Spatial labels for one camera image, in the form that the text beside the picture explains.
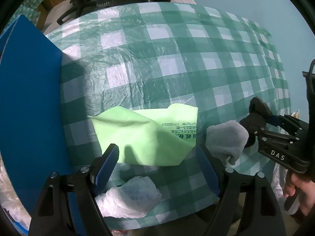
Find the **silver plastic bag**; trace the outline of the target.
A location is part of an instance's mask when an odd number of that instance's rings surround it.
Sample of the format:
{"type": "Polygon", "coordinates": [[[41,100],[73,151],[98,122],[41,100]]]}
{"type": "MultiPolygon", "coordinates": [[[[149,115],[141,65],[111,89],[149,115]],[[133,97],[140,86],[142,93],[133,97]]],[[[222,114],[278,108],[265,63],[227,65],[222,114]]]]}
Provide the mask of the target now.
{"type": "Polygon", "coordinates": [[[294,215],[297,212],[300,203],[297,195],[296,198],[291,199],[294,201],[291,205],[285,205],[287,199],[283,195],[283,189],[286,182],[286,175],[287,169],[283,168],[279,164],[275,164],[273,169],[271,188],[275,194],[280,209],[285,211],[288,215],[294,215]]]}

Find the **blue-edged cardboard box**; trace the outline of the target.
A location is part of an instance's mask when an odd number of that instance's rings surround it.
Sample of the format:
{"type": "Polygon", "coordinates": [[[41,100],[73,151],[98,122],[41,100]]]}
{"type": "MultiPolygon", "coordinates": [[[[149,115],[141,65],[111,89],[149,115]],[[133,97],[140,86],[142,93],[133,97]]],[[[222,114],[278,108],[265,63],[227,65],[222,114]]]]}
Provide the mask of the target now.
{"type": "Polygon", "coordinates": [[[1,36],[1,155],[31,215],[51,173],[73,173],[61,123],[61,65],[62,51],[25,16],[1,36]]]}

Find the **white mesh bath loofah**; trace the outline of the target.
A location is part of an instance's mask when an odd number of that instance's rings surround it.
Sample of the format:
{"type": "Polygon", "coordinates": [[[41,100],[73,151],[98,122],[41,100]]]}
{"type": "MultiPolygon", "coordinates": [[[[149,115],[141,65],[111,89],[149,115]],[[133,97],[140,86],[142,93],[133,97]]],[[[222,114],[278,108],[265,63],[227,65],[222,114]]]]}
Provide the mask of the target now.
{"type": "Polygon", "coordinates": [[[8,211],[10,216],[21,226],[29,230],[31,216],[21,203],[6,172],[1,159],[1,206],[8,211]]]}

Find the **light green microfiber cloth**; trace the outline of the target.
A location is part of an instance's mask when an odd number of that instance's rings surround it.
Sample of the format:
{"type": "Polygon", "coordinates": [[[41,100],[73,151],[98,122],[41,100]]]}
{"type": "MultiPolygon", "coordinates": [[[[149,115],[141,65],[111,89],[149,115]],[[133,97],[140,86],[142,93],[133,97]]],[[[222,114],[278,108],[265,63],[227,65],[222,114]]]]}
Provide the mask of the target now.
{"type": "Polygon", "coordinates": [[[118,146],[119,163],[177,166],[196,145],[197,114],[197,107],[180,103],[164,109],[117,106],[90,120],[101,151],[118,146]]]}

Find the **green checkered tablecloth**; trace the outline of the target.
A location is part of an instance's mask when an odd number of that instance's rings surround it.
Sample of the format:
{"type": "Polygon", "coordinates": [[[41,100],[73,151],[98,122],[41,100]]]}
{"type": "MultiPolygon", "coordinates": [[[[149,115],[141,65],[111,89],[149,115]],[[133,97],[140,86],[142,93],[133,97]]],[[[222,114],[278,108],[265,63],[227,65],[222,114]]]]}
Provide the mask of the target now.
{"type": "Polygon", "coordinates": [[[290,113],[280,56],[258,23],[180,3],[138,3],[86,14],[47,35],[64,54],[61,112],[75,168],[100,147],[91,116],[116,106],[130,110],[195,106],[197,133],[248,114],[258,96],[275,114],[290,113]]]}

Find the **black sock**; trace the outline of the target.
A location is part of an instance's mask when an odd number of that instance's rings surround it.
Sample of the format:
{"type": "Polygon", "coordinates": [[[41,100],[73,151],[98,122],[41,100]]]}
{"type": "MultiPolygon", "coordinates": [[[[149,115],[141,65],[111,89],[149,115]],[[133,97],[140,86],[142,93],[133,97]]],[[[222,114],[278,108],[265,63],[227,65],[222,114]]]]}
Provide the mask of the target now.
{"type": "Polygon", "coordinates": [[[251,99],[249,104],[249,115],[240,120],[242,125],[248,132],[248,140],[245,148],[251,147],[255,144],[256,134],[261,128],[265,128],[268,119],[273,115],[268,105],[259,97],[255,96],[251,99]]]}

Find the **light grey rolled sock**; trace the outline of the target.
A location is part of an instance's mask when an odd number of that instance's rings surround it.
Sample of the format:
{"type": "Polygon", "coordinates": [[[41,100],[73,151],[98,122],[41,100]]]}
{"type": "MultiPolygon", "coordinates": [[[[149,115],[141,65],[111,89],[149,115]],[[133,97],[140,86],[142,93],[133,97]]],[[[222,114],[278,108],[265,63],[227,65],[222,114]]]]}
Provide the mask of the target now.
{"type": "Polygon", "coordinates": [[[209,126],[205,146],[215,158],[235,165],[249,139],[248,131],[237,121],[209,126]]]}

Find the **green checkered cloth on boxes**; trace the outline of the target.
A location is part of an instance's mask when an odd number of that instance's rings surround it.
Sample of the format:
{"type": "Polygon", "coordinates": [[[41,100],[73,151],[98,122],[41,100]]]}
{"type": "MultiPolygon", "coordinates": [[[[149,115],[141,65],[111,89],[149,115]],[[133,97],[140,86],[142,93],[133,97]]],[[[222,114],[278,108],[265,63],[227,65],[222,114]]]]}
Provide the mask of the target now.
{"type": "Polygon", "coordinates": [[[40,12],[37,8],[44,0],[24,0],[22,4],[18,7],[16,12],[12,16],[12,20],[15,20],[19,15],[24,15],[30,22],[37,25],[40,12]]]}

